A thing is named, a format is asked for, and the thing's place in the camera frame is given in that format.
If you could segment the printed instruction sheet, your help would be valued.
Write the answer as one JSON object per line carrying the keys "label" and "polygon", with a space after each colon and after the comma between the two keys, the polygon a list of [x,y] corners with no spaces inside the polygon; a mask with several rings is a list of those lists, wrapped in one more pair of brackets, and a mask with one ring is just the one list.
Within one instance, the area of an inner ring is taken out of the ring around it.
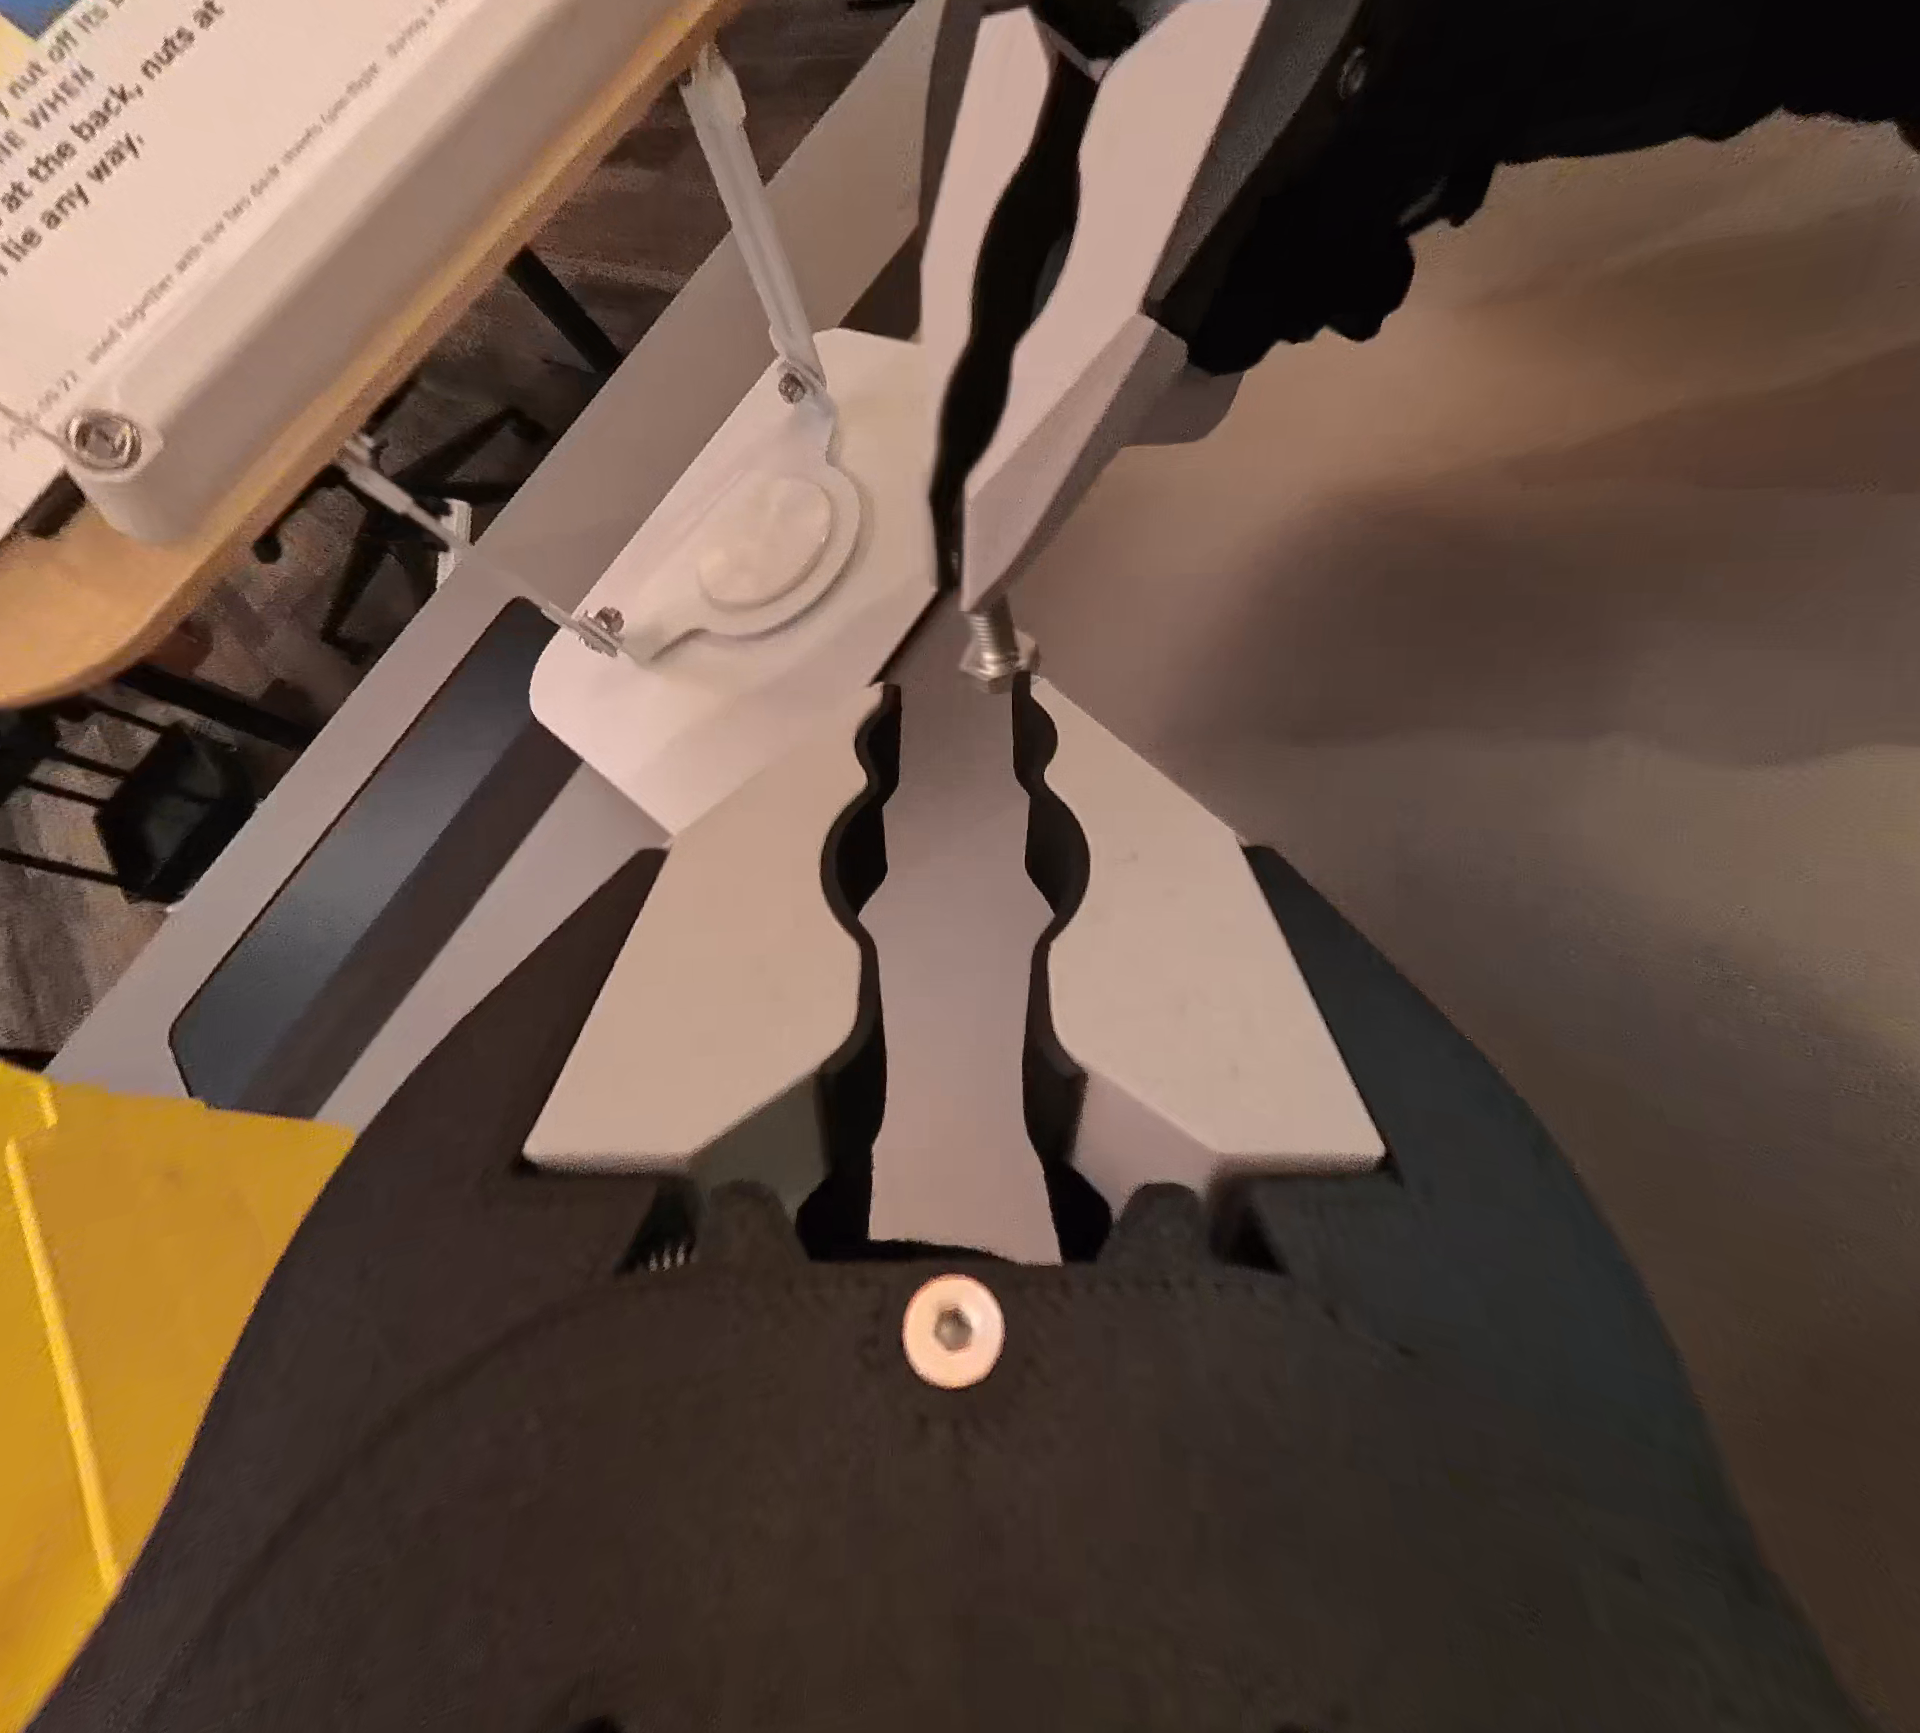
{"label": "printed instruction sheet", "polygon": [[673,0],[4,0],[4,532],[184,539]]}

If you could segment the white stand with wooden board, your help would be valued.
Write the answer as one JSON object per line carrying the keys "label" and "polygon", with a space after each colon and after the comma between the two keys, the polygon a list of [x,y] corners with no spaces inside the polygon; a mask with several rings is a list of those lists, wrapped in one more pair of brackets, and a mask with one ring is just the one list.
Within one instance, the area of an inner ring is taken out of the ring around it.
{"label": "white stand with wooden board", "polygon": [[852,702],[877,670],[885,619],[903,633],[930,598],[906,553],[906,463],[877,451],[883,422],[906,422],[908,349],[802,316],[717,55],[738,8],[673,0],[184,539],[122,537],[62,478],[4,537],[4,705],[34,708],[145,656],[326,463],[414,515],[356,429],[670,86],[747,258],[764,367],[592,588],[559,602],[521,588],[559,630],[533,670],[533,714],[678,833]]}

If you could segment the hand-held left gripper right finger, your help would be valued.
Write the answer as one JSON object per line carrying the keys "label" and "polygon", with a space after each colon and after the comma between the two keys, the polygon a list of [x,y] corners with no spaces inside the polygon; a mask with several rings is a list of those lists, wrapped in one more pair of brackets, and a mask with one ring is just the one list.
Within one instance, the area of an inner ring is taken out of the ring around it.
{"label": "hand-held left gripper right finger", "polygon": [[1174,1185],[1211,1219],[1251,1182],[1386,1157],[1242,833],[1045,675],[1014,686],[1021,869],[1045,901],[1021,1121],[1059,1254]]}

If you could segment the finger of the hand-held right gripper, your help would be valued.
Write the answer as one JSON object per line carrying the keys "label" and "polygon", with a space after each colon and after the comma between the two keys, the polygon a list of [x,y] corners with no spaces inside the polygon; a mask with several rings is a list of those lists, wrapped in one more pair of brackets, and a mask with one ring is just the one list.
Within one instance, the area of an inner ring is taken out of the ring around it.
{"label": "finger of the hand-held right gripper", "polygon": [[1021,577],[1180,383],[1187,345],[1145,297],[1264,17],[1268,0],[1174,0],[1097,81],[1070,248],[965,484],[965,613]]}
{"label": "finger of the hand-held right gripper", "polygon": [[943,21],[906,357],[906,553],[934,596],[1009,583],[1064,488],[1054,413],[1076,321],[1050,315],[1042,280],[1070,248],[1091,109],[1091,78],[1029,9],[961,37]]}

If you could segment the yellow plastic bin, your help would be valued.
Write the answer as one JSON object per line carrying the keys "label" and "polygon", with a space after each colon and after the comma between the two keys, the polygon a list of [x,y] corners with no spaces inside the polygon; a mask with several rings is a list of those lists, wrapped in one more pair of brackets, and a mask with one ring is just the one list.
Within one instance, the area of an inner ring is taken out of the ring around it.
{"label": "yellow plastic bin", "polygon": [[4,1730],[104,1621],[352,1132],[4,1066]]}

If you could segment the person's right hand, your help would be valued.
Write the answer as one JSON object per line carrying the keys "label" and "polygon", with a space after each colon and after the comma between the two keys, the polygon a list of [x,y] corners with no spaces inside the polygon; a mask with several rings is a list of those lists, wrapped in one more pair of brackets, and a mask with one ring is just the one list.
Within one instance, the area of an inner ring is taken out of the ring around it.
{"label": "person's right hand", "polygon": [[1374,338],[1411,291],[1415,239],[1468,222],[1497,166],[1486,126],[1425,111],[1361,118],[1332,135],[1258,202],[1190,331],[1190,367],[1242,376],[1272,349],[1321,331]]}

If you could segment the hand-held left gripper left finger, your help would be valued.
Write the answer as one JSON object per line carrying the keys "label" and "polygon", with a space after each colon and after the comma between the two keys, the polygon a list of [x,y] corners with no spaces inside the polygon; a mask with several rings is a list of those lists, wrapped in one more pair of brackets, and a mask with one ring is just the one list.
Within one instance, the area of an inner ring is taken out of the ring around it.
{"label": "hand-held left gripper left finger", "polygon": [[680,831],[572,1044],[528,1162],[759,1182],[802,1240],[871,1235],[877,954],[898,686],[877,684]]}

